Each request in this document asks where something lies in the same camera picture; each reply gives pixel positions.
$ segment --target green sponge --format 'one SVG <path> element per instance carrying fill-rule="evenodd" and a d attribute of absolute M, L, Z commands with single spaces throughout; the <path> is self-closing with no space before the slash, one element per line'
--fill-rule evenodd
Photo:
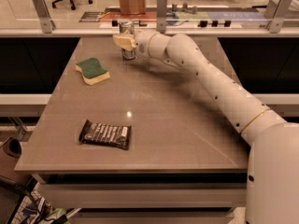
<path fill-rule="evenodd" d="M 76 63 L 76 70 L 82 73 L 84 81 L 89 85 L 94 85 L 110 78 L 109 72 L 101 66 L 96 58 Z"/>

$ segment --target desk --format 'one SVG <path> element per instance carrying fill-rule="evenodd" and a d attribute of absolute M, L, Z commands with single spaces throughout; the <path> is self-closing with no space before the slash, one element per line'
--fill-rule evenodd
<path fill-rule="evenodd" d="M 237 79 L 217 38 L 194 40 Z M 75 63 L 90 57 L 110 79 L 83 82 Z M 86 119 L 132 125 L 129 150 L 82 145 Z M 16 171 L 32 174 L 46 199 L 65 208 L 230 209 L 245 203 L 247 163 L 248 145 L 189 73 L 124 61 L 103 36 L 80 39 Z"/>

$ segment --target black panel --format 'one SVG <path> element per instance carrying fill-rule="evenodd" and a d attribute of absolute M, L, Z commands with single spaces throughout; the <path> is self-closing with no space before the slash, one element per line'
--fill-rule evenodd
<path fill-rule="evenodd" d="M 149 217 L 152 217 L 152 214 L 161 214 L 167 216 L 171 215 L 171 217 L 175 217 L 178 214 L 188 214 L 191 213 L 192 217 L 195 217 L 196 213 L 200 212 L 229 212 L 232 210 L 231 206 L 228 207 L 173 207 L 173 208 L 83 208 L 80 210 L 80 213 L 96 213 L 96 214 L 130 214 L 131 217 L 136 215 L 136 213 L 140 214 L 149 214 Z"/>
<path fill-rule="evenodd" d="M 299 92 L 298 38 L 219 38 L 242 85 L 253 93 Z"/>
<path fill-rule="evenodd" d="M 217 184 L 246 182 L 246 173 L 80 174 L 53 175 L 49 180 L 51 184 Z"/>
<path fill-rule="evenodd" d="M 1 38 L 1 93 L 52 93 L 79 38 Z"/>

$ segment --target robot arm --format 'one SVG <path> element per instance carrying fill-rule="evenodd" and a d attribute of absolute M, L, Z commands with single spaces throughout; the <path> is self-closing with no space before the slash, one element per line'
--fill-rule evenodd
<path fill-rule="evenodd" d="M 136 54 L 174 63 L 191 72 L 215 100 L 221 112 L 251 146 L 266 128 L 285 122 L 267 105 L 210 63 L 187 35 L 135 34 Z"/>
<path fill-rule="evenodd" d="M 119 37 L 114 37 L 121 46 Z M 299 125 L 255 98 L 210 63 L 184 34 L 136 32 L 131 49 L 137 56 L 176 64 L 191 72 L 233 127 L 251 146 L 249 154 L 246 223 L 298 223 Z"/>

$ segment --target chocolate bar wrapper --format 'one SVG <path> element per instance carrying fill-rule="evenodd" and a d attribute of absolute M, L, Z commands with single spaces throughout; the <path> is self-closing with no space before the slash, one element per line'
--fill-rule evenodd
<path fill-rule="evenodd" d="M 80 143 L 129 149 L 131 126 L 95 123 L 88 119 L 79 136 Z"/>

